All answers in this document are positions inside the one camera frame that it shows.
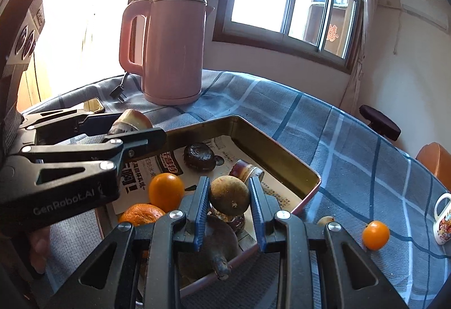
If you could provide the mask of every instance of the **luo han guo fruit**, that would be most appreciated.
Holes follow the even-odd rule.
[[[239,252],[232,228],[217,217],[208,215],[200,251],[178,255],[180,274],[194,282],[214,271],[220,280],[227,280],[231,274],[228,262]]]
[[[243,214],[250,203],[250,192],[243,181],[231,175],[223,175],[211,182],[211,205],[228,216]]]

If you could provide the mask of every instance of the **fruit stem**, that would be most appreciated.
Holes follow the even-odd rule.
[[[232,273],[227,260],[223,256],[215,256],[211,260],[211,266],[215,270],[216,276],[222,281],[227,280]]]

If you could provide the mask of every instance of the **kettle spout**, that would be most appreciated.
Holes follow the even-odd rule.
[[[210,14],[213,12],[214,9],[215,9],[215,8],[214,8],[213,6],[208,6],[208,5],[207,5],[207,7],[205,8],[206,14],[207,14],[206,17],[208,17],[208,15],[210,15]]]

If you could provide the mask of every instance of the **wooden cabinet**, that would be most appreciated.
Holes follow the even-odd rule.
[[[19,92],[17,94],[17,110],[23,112],[25,109],[35,105],[52,96],[44,63],[36,61],[33,55],[28,70],[22,74]]]

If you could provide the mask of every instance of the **blue plaid tablecloth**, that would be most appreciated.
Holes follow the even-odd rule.
[[[322,176],[319,193],[303,211],[306,221],[335,216],[358,243],[366,223],[384,221],[391,238],[383,249],[368,254],[409,307],[427,308],[442,287],[449,274],[451,243],[437,245],[432,224],[435,202],[446,190],[414,158],[362,122],[305,93],[242,73],[204,70],[199,100],[172,107],[148,103],[136,75],[125,81],[124,102],[112,101],[109,93],[120,80],[117,76],[84,86],[32,107],[28,113],[68,108],[98,97],[107,112],[134,108],[165,130],[238,114]],[[97,141],[78,136],[67,142]],[[93,212],[55,224],[51,241],[47,275],[55,290],[100,242]],[[199,303],[203,308],[237,308],[231,297],[240,299],[240,308],[273,307],[277,260],[263,256],[240,266],[235,278],[232,275],[225,283],[186,298],[186,308],[199,307]],[[248,284],[252,279],[260,282]],[[318,306],[319,288],[314,287]]]

